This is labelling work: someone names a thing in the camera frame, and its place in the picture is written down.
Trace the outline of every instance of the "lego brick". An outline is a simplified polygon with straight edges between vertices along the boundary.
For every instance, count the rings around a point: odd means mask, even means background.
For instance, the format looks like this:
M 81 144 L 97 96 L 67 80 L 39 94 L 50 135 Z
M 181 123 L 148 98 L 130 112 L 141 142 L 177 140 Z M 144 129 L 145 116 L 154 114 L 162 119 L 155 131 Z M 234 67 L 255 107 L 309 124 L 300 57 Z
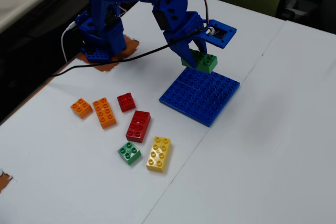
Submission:
M 156 136 L 148 157 L 146 167 L 148 170 L 163 173 L 167 163 L 171 146 L 170 138 Z
M 74 103 L 71 108 L 82 119 L 92 111 L 91 105 L 82 98 Z
M 133 101 L 131 93 L 123 94 L 118 97 L 118 102 L 122 112 L 135 109 L 135 103 Z
M 239 85 L 215 72 L 186 68 L 160 102 L 210 127 Z
M 127 140 L 142 143 L 150 120 L 149 112 L 136 110 L 126 133 Z
M 106 98 L 93 103 L 100 125 L 103 129 L 116 124 L 116 119 Z
M 199 52 L 193 49 L 190 49 L 191 54 L 193 55 L 193 58 L 197 64 L 196 69 L 205 72 L 205 73 L 211 73 L 215 66 L 217 65 L 217 57 L 213 55 L 209 55 L 205 52 Z M 191 66 L 182 59 L 182 65 L 191 68 Z
M 118 153 L 128 165 L 131 165 L 141 156 L 139 149 L 131 142 L 127 142 L 126 145 L 118 150 Z

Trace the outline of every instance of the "red lego brick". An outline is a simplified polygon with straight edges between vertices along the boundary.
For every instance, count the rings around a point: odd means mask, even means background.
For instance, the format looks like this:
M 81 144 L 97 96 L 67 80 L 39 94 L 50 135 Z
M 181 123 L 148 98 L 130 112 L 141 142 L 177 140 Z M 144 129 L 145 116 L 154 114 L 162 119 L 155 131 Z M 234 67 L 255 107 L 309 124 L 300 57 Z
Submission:
M 150 120 L 150 113 L 136 110 L 127 130 L 127 140 L 142 143 Z
M 122 112 L 135 109 L 135 103 L 133 101 L 131 93 L 123 94 L 118 97 L 118 102 Z

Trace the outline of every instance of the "blue lego baseplate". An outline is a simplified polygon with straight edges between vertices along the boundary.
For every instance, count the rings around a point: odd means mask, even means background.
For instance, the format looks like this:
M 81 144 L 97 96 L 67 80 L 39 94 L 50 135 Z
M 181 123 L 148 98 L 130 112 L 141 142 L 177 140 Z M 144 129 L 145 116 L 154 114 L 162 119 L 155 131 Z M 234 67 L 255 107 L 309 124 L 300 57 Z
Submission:
M 210 127 L 239 85 L 215 72 L 186 68 L 160 102 Z

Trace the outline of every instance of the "yellow lego brick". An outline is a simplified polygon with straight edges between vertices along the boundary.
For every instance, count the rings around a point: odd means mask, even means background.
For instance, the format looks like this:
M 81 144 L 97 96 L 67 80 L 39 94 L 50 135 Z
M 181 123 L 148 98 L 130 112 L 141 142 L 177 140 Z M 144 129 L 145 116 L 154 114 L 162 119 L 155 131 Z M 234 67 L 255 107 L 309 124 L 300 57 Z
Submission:
M 116 124 L 116 119 L 106 98 L 93 103 L 100 125 L 103 129 Z
M 164 172 L 169 150 L 171 146 L 170 138 L 156 136 L 147 161 L 147 169 L 156 172 Z

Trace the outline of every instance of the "small red brick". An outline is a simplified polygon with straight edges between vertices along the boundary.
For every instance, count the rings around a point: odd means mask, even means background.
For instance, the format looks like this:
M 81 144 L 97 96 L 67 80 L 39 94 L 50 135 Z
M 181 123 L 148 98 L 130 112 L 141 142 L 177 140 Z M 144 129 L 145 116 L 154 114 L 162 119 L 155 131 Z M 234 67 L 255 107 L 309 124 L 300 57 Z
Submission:
M 133 101 L 131 93 L 123 94 L 118 97 L 118 102 L 122 112 L 135 109 L 135 103 Z

